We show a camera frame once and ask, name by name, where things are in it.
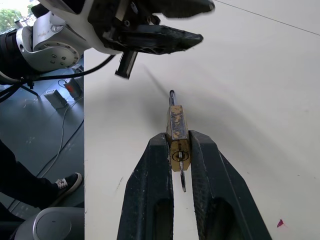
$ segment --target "gray floor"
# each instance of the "gray floor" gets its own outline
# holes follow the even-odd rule
[[[50,75],[72,74],[71,69],[61,69]],[[8,86],[0,85],[0,91]],[[43,96],[47,90],[57,89],[67,99],[69,104],[75,100],[68,91],[58,85],[58,80],[39,81],[35,83],[34,91],[40,97],[19,89],[8,100],[0,103],[0,139],[13,151],[16,160],[28,170],[41,176],[53,162],[58,153],[62,137],[62,121],[66,108],[55,110]],[[74,172],[84,174],[84,105],[80,99],[71,109],[69,108],[64,120],[63,145],[71,138],[61,151],[57,161],[47,172],[45,178],[51,182],[62,179]],[[84,201],[84,187],[61,202],[60,206],[75,206]],[[0,202],[12,212],[26,219],[40,210],[0,193]]]

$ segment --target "white table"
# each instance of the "white table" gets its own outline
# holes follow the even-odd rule
[[[320,31],[319,1],[228,3]],[[85,77],[86,239],[116,239],[127,180],[149,139],[165,131],[170,89],[189,129],[211,136],[243,176],[272,238],[318,239],[320,36],[219,2],[214,14],[162,23],[204,41],[139,54],[129,81],[114,76],[120,56]],[[107,57],[87,50],[85,69]],[[175,240],[198,239],[190,169],[186,187],[173,174]]]

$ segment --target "screw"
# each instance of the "screw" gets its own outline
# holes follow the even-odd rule
[[[124,24],[126,27],[129,27],[129,26],[130,26],[130,22],[129,22],[128,20],[125,20],[125,21],[123,22],[123,24]]]

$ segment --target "sneaker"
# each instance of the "sneaker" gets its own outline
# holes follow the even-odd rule
[[[63,179],[58,179],[53,183],[58,187],[58,195],[56,200],[49,207],[55,207],[62,199],[73,193],[81,185],[81,182],[82,175],[77,172]]]

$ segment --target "window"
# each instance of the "window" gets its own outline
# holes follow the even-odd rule
[[[31,8],[37,0],[0,0],[0,33],[7,33],[22,26],[33,26],[36,17]]]

